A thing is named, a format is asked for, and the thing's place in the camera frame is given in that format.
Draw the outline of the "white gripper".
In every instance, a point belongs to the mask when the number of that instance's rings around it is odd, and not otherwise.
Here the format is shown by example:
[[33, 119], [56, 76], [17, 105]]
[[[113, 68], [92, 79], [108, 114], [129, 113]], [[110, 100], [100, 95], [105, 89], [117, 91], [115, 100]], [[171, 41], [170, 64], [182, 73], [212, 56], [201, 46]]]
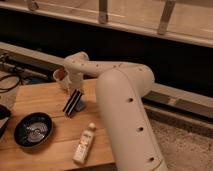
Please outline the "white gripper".
[[79, 90], [83, 89], [83, 74], [78, 73], [70, 73], [69, 74], [70, 85], [69, 88], [74, 90], [70, 98], [68, 99], [65, 107], [63, 108], [63, 112], [68, 116], [72, 115], [73, 110], [81, 99], [82, 92]]

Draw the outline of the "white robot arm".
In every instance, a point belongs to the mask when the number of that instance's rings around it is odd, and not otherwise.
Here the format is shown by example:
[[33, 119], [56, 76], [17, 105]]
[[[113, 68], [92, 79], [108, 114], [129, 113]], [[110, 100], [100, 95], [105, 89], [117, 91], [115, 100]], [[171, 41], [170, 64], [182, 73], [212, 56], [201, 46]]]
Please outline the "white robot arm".
[[155, 81], [148, 66], [91, 61], [84, 52], [66, 57], [63, 66], [75, 88], [84, 75], [97, 79], [96, 101], [118, 171], [169, 171], [142, 103]]

